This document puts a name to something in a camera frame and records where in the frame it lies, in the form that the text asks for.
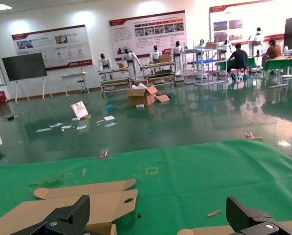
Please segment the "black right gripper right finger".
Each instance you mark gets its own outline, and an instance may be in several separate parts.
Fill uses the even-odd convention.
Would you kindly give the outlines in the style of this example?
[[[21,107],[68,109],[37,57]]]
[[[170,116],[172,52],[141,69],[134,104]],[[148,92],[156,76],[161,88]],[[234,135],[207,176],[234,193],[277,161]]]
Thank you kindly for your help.
[[[234,235],[292,235],[267,212],[248,208],[233,196],[226,199],[226,219]]]

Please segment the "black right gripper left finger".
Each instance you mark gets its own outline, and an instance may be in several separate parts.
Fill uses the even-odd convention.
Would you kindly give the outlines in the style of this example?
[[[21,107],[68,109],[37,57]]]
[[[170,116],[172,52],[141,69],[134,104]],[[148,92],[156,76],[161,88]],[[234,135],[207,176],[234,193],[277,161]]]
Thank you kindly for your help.
[[[5,235],[82,235],[90,218],[90,197],[82,195],[70,202],[39,201],[26,212],[16,212],[6,222]]]

